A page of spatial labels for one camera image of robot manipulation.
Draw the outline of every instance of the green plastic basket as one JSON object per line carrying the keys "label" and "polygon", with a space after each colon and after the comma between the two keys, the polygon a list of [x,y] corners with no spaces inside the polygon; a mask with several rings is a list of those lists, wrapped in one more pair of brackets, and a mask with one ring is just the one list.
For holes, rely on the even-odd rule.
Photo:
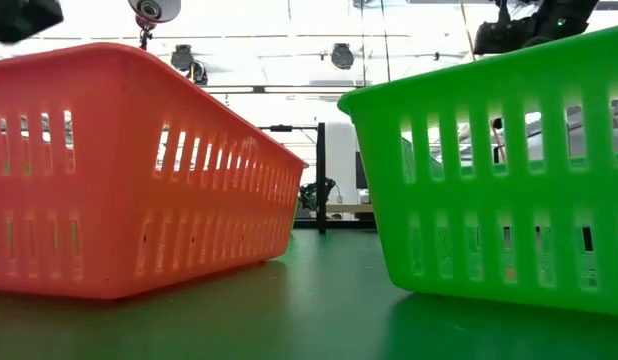
{"label": "green plastic basket", "polygon": [[[392,281],[618,315],[614,98],[618,27],[343,96]],[[567,150],[573,105],[582,106],[582,158]],[[525,114],[535,111],[544,156],[529,161]],[[507,162],[495,165],[489,124],[500,116]],[[471,166],[460,162],[462,122]],[[430,127],[439,127],[441,167],[430,157]]]}

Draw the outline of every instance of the orange plastic basket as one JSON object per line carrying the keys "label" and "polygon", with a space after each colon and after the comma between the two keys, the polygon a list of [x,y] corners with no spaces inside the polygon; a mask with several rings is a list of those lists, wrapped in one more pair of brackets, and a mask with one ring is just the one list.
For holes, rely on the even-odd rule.
{"label": "orange plastic basket", "polygon": [[111,299],[279,256],[304,166],[141,50],[0,61],[0,290]]}

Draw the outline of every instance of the green table surface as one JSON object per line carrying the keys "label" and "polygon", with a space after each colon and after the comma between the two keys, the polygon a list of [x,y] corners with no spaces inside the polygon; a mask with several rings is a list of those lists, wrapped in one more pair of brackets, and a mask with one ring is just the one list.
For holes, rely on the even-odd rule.
{"label": "green table surface", "polygon": [[113,303],[0,294],[0,359],[618,359],[618,318],[411,294],[370,232]]}

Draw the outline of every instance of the basket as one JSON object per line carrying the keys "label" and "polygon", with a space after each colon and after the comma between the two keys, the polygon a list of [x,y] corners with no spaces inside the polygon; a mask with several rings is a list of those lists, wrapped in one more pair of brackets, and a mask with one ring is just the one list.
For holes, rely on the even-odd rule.
{"label": "basket", "polygon": [[141,50],[0,61],[0,290],[112,299],[279,256],[304,166]]}
{"label": "basket", "polygon": [[[401,288],[618,315],[618,27],[345,95],[383,251]],[[584,157],[565,109],[582,106]],[[525,114],[541,113],[530,161]],[[502,117],[506,162],[490,120]],[[472,162],[461,166],[458,125]],[[442,167],[429,132],[439,127]],[[405,142],[413,145],[406,151]]]}

